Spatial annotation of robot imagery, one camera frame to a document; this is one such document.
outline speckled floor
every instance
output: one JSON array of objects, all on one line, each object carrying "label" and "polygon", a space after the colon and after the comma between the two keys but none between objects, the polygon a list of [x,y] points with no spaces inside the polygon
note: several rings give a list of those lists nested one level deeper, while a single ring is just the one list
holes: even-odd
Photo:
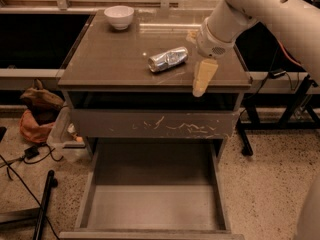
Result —
[{"label": "speckled floor", "polygon": [[[0,118],[0,125],[8,129],[0,143],[0,154],[6,159],[21,156],[30,147],[18,132],[18,122],[18,118]],[[254,156],[241,155],[242,142],[235,131],[218,167],[231,230],[246,240],[292,239],[309,186],[320,173],[320,135],[316,130],[247,133]],[[40,152],[44,156],[47,149]],[[48,157],[36,165],[16,163],[13,168],[39,199],[48,171],[55,171],[59,185],[52,191],[48,217],[57,233],[72,230],[90,161],[55,162]],[[12,178],[9,180],[5,168],[0,169],[0,211],[36,207],[17,177]],[[0,226],[0,239],[31,239],[33,230],[28,224]],[[54,239],[48,225],[42,239]]]}]

